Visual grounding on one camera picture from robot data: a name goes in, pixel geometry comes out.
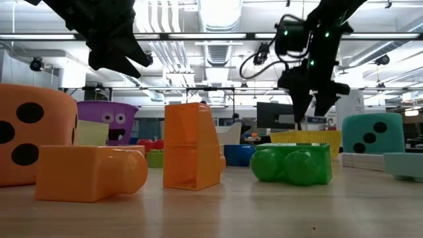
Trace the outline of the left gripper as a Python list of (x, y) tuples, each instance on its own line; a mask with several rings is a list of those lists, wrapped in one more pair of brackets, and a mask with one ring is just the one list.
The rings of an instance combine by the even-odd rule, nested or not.
[(127, 59), (150, 66), (146, 54), (133, 35), (134, 0), (69, 1), (65, 8), (66, 26), (76, 30), (90, 48), (89, 66), (106, 68), (139, 78), (139, 71)]

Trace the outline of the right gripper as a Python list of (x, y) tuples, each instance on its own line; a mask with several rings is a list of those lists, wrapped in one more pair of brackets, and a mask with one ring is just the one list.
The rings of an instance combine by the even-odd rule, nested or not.
[(278, 79), (278, 88), (288, 92), (292, 100), (295, 122), (301, 122), (313, 99), (311, 91), (318, 93), (332, 93), (329, 95), (316, 94), (315, 116), (324, 116), (339, 100), (339, 95), (349, 95), (350, 87), (345, 83), (337, 83), (331, 79), (327, 69), (308, 68), (302, 64), (286, 69)]

